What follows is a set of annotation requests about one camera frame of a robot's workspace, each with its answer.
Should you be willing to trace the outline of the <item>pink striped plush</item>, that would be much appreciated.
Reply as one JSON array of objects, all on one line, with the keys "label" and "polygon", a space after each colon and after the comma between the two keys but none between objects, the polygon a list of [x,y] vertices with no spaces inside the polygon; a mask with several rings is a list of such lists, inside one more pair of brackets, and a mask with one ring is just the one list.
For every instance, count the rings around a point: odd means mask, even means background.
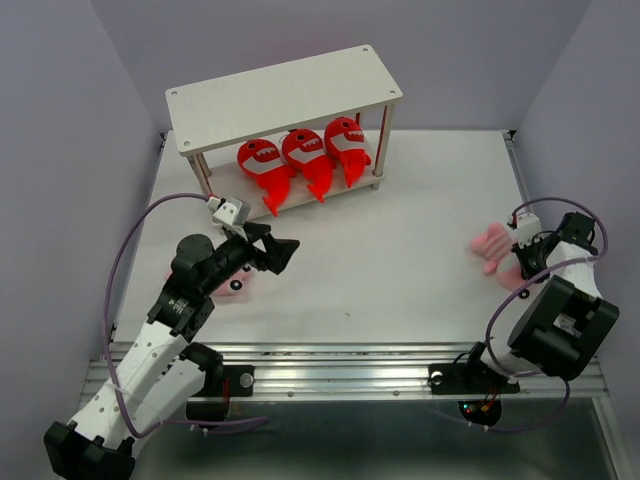
[{"label": "pink striped plush", "polygon": [[250,283],[254,273],[254,269],[249,264],[245,264],[233,276],[213,290],[210,293],[210,297],[216,299],[241,294]]}]

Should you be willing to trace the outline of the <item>pink plush toy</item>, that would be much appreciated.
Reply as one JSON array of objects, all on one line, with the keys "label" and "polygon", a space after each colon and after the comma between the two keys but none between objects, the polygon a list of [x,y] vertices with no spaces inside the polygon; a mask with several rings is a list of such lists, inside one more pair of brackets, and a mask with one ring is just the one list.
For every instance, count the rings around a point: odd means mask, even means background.
[{"label": "pink plush toy", "polygon": [[532,237],[513,237],[512,233],[504,224],[495,222],[470,243],[471,251],[484,259],[483,273],[511,292],[525,283],[519,260],[512,248],[529,246],[533,240]]}]

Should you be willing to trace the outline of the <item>red clownfish plush toy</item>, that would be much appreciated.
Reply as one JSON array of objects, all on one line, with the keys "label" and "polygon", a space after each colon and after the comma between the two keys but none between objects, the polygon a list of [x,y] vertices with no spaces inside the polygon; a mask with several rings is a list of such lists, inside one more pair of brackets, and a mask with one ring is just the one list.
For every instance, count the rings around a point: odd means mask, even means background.
[{"label": "red clownfish plush toy", "polygon": [[296,170],[284,160],[278,147],[266,139],[246,141],[239,147],[236,159],[240,169],[263,190],[263,203],[277,217],[289,196]]}]

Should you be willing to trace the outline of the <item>red shark plush toy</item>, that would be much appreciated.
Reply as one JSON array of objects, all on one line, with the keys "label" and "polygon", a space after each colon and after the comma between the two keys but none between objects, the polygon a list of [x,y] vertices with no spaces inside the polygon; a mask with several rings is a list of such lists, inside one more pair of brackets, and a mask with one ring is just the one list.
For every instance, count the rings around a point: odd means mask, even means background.
[{"label": "red shark plush toy", "polygon": [[336,164],[327,155],[322,138],[310,129],[294,129],[285,136],[281,151],[287,163],[307,180],[310,193],[324,203]]}]

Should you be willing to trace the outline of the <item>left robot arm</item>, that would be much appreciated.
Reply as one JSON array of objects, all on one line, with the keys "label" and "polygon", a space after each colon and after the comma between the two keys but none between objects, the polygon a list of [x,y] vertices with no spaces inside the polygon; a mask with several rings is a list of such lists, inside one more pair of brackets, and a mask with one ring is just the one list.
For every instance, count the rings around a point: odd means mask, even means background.
[{"label": "left robot arm", "polygon": [[248,223],[219,246],[192,234],[176,247],[171,274],[132,347],[68,422],[44,435],[52,470],[64,479],[128,479],[136,454],[179,406],[222,382],[223,357],[195,341],[214,310],[213,292],[247,266],[281,273],[300,243]]}]

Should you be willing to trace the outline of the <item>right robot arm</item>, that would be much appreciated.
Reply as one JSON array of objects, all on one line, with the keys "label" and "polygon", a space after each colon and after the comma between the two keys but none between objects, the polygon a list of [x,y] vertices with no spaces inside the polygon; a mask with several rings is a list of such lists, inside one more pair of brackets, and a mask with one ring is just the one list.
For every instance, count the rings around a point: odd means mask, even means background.
[{"label": "right robot arm", "polygon": [[530,304],[505,346],[489,353],[485,343],[474,345],[460,366],[466,387],[482,390],[496,374],[505,383],[526,373],[571,381],[583,372],[619,317],[595,282],[595,226],[593,218],[569,212],[545,231],[536,215],[523,213],[471,241],[484,274]]}]

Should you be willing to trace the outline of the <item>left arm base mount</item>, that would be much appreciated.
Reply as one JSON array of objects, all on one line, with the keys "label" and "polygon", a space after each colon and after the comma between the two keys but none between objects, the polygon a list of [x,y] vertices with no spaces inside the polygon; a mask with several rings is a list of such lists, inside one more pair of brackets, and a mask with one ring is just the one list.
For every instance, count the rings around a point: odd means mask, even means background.
[{"label": "left arm base mount", "polygon": [[185,404],[185,417],[200,429],[220,430],[210,422],[231,419],[231,400],[253,395],[255,367],[249,364],[225,365],[218,373],[206,373],[204,386]]}]

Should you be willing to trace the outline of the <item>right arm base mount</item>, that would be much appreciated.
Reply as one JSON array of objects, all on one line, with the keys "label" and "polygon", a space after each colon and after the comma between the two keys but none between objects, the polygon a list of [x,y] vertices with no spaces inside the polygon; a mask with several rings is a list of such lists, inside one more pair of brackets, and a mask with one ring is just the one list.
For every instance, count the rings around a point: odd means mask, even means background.
[{"label": "right arm base mount", "polygon": [[433,395],[461,396],[458,409],[463,419],[482,427],[494,427],[502,415],[502,395],[518,394],[520,385],[484,364],[460,362],[431,364],[427,385]]}]

